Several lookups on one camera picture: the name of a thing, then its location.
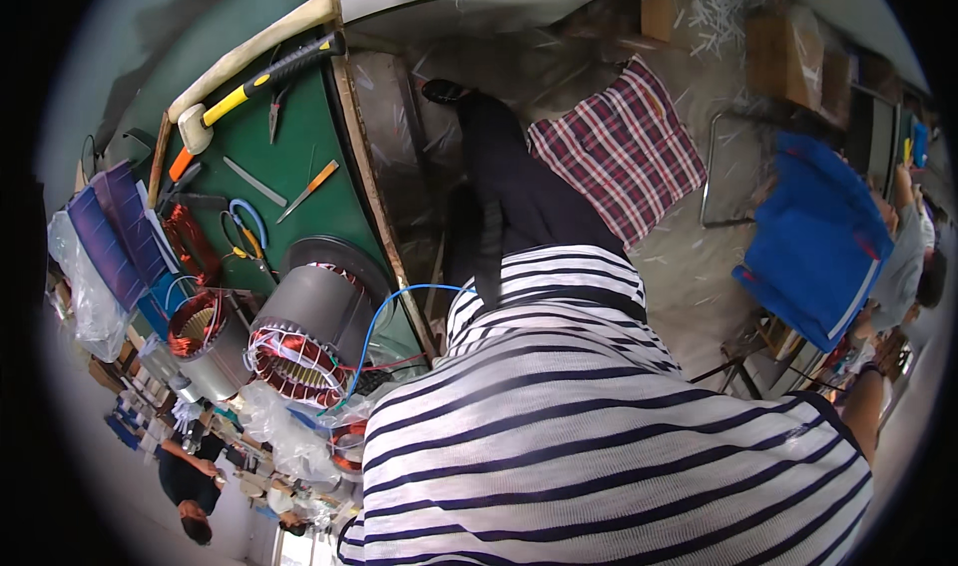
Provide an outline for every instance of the workbench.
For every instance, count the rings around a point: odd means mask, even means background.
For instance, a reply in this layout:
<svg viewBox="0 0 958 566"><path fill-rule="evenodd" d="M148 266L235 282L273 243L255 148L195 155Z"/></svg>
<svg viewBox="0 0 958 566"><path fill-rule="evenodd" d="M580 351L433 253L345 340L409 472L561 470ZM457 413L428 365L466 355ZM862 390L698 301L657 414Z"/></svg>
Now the workbench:
<svg viewBox="0 0 958 566"><path fill-rule="evenodd" d="M107 147L107 165L114 165L126 158L134 162L145 159L149 154L147 148L125 138L125 132L139 128L155 135L163 111L203 71L230 49L304 1L222 0L207 10L156 65L149 80L126 110ZM336 25L328 23L327 28ZM283 43L281 52L293 51L297 45L316 35L317 30L312 30L296 36ZM258 57L236 77L220 86L207 97L205 104L208 107L214 105L237 85L265 68L269 55L266 53ZM345 62L340 65L340 71L348 69L345 65ZM268 93L254 96L218 121L214 127L212 144L198 156L203 164L202 171L185 191L225 196L227 199L242 198L253 205L265 224L265 256L273 270L280 270L282 256L294 241L308 236L329 235L353 242L374 257L390 273L394 289L398 289L398 282L408 283L404 280L401 261L395 256L395 246L389 238L388 224L377 204L375 191L371 194L371 186L375 183L369 181L368 173L362 171L362 159L365 157L357 160L353 154L355 143L361 147L362 134L359 132L357 137L346 125L339 103L342 93L337 90L333 71L333 66L326 62L320 67L306 69L294 81L281 113L274 145L270 145L268 139ZM224 156L229 157L283 196L288 203L292 203L311 179L309 158L314 146L312 176L330 160L337 161L340 168L280 225L275 223L282 208L251 187L223 162ZM164 181L169 177L167 171L181 148L182 141L174 128L166 154ZM146 181L149 178L149 161L143 162L135 174ZM228 256L232 245L222 235L220 214L204 210L193 210L193 213L214 249L225 257L222 261L221 285L268 294L273 284L264 273L257 270L253 261ZM405 298L404 306L406 313L397 311L397 317L391 320L383 334L411 348L413 353L423 347L432 354L432 346L423 327L424 321L421 315L416 314L412 299ZM411 323L418 325L416 332Z"/></svg>

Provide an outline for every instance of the blue scissors handle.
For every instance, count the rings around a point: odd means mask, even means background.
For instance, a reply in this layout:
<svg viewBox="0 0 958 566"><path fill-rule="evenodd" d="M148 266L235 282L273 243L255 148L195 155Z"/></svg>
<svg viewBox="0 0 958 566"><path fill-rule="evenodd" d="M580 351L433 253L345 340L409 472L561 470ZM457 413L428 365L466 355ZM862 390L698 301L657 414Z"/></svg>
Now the blue scissors handle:
<svg viewBox="0 0 958 566"><path fill-rule="evenodd" d="M266 227L262 224L262 219L259 218L259 213L256 212L256 209L253 206L243 200L242 198L234 198L230 200L230 215L233 217L233 222L236 223L237 227L243 228L242 220L240 215L237 213L236 209L241 208L245 209L246 213L249 213L253 217L253 220L256 221L256 227L259 230L259 246L266 249Z"/></svg>

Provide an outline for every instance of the striped shirt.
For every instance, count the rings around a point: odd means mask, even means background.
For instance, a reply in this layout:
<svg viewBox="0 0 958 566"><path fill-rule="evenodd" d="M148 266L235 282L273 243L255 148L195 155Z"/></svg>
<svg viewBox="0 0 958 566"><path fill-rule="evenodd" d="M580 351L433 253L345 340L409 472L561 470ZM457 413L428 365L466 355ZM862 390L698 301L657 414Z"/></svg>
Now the striped shirt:
<svg viewBox="0 0 958 566"><path fill-rule="evenodd" d="M591 246L507 257L496 310L455 298L449 355L369 420L343 563L841 560L872 481L833 412L686 382L588 287L645 307L631 264Z"/></svg>

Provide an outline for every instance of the plaid bag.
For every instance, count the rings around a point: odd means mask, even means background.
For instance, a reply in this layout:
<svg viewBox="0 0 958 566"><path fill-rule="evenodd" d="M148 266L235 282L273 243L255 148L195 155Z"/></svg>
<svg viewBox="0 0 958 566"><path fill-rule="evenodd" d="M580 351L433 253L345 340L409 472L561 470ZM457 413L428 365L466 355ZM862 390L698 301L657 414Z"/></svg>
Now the plaid bag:
<svg viewBox="0 0 958 566"><path fill-rule="evenodd" d="M626 248L705 183L675 106L639 55L605 92L529 126L529 152L592 202Z"/></svg>

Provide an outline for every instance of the hair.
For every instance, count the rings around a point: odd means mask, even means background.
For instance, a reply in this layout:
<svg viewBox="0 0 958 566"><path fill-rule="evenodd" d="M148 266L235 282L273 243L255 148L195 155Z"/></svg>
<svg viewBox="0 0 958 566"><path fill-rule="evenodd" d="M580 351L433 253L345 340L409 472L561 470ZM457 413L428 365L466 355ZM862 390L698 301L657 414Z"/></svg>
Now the hair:
<svg viewBox="0 0 958 566"><path fill-rule="evenodd" d="M309 527L309 523L301 522L296 525L288 526L284 522L280 521L280 529L286 531L287 533L292 533L294 536L302 537L305 535L305 530Z"/></svg>
<svg viewBox="0 0 958 566"><path fill-rule="evenodd" d="M945 292L945 275L949 270L949 262L941 250L935 250L931 255L930 263L925 265L922 278L918 280L918 292L915 299L926 308L934 308L942 299Z"/></svg>
<svg viewBox="0 0 958 566"><path fill-rule="evenodd" d="M213 538L213 532L210 531L210 525L206 522L198 518L191 518L190 516L180 518L180 522L183 523L183 530L186 531L188 537L196 541L199 545L210 544L210 539Z"/></svg>

